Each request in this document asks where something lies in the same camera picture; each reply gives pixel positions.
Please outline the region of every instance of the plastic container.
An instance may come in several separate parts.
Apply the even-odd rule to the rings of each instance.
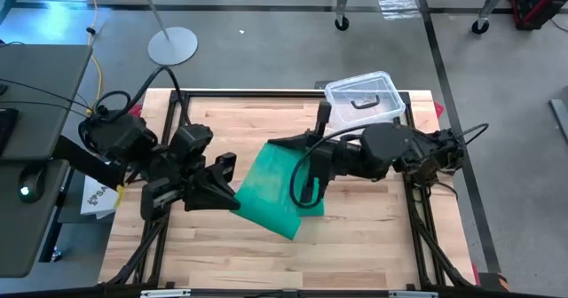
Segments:
[[[405,104],[385,72],[373,72],[331,82],[325,89],[334,131],[375,122],[391,122]]]

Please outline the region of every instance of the gray desk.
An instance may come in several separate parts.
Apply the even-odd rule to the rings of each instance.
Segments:
[[[0,51],[0,78],[48,90],[75,99],[91,56],[86,45],[10,45]],[[0,81],[10,88],[0,97],[0,107],[20,110],[18,124],[0,160],[44,160],[51,157],[67,119],[71,103],[62,98]],[[33,101],[64,106],[11,104]],[[76,111],[84,108],[74,105]]]
[[[85,45],[10,45],[0,50],[0,78],[53,91],[74,99],[91,48]],[[68,111],[53,106],[5,104],[6,100],[46,102],[70,107],[61,98],[10,85],[0,107],[20,110],[19,121],[5,155],[9,159],[51,156]],[[32,268],[45,228],[68,170],[67,161],[49,161],[43,197],[24,204],[18,197],[18,176],[24,161],[0,159],[0,277],[24,277]]]

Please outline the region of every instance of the computer mouse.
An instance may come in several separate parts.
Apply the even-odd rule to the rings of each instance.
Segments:
[[[38,161],[27,165],[18,180],[18,195],[25,203],[33,203],[42,198],[45,183],[45,162]]]

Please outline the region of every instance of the gray floor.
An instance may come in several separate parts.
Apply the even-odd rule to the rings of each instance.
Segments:
[[[43,0],[19,0],[33,3]],[[76,3],[91,0],[59,0]],[[144,0],[98,0],[141,4]],[[335,0],[154,0],[157,4],[334,5]],[[484,0],[428,0],[430,7],[478,8]],[[377,6],[377,0],[350,0]],[[502,2],[500,7],[508,7]],[[85,43],[93,11],[12,9],[0,26],[5,41]],[[349,13],[351,27],[339,32],[329,12],[163,12],[168,26],[190,27],[199,49],[175,67],[187,88],[298,88],[376,70],[390,73],[401,90],[432,90],[444,104],[421,18],[386,20],[381,13]],[[516,31],[509,15],[493,15],[483,37],[472,35],[471,15],[432,15],[438,43],[463,128],[489,122],[470,146],[503,274],[514,291],[565,295],[568,283],[568,196],[563,175],[565,143],[548,100],[566,85],[563,51],[568,35],[551,24],[532,33]],[[556,22],[568,26],[568,16]],[[106,90],[135,91],[155,68],[146,55],[158,28],[151,12],[99,11],[94,53]],[[90,65],[80,92],[94,98],[97,74]],[[170,87],[159,77],[156,87]],[[78,116],[65,134],[76,139]],[[448,126],[447,116],[441,118]],[[460,209],[472,261],[485,268],[477,229],[462,178]],[[0,291],[94,284],[108,229],[76,225],[63,232],[60,247],[72,248],[65,262],[37,265],[28,278],[0,279]]]

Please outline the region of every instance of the desk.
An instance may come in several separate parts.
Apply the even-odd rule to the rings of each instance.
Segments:
[[[438,120],[429,91],[410,91],[418,129],[434,131]],[[142,116],[158,136],[169,89],[149,90]],[[192,122],[214,132],[208,163],[225,152],[237,154],[233,189],[238,190],[268,138],[312,128],[318,98],[197,98],[190,100]],[[449,177],[441,177],[451,184]],[[99,280],[113,277],[138,246],[144,222],[142,184],[127,191],[117,209]],[[474,282],[469,252],[454,195],[432,188],[431,206],[438,242],[464,278]],[[226,289],[395,289],[419,284],[401,175],[371,183],[338,177],[326,192],[326,216],[306,218],[289,241],[226,211],[171,210],[160,282],[176,287]],[[426,247],[430,278],[430,252]],[[146,275],[153,259],[148,256]]]
[[[85,45],[5,46],[0,51],[0,78],[75,99],[90,56],[91,47]],[[0,97],[0,107],[16,108],[20,115],[4,156],[20,160],[51,157],[68,111],[3,101],[35,101],[64,107],[71,104],[37,90],[7,84],[9,89]],[[18,197],[17,185],[26,165],[24,161],[0,160],[0,230],[4,233],[0,241],[0,277],[24,277],[31,270],[69,168],[67,161],[50,161],[42,198],[33,204],[24,204]]]

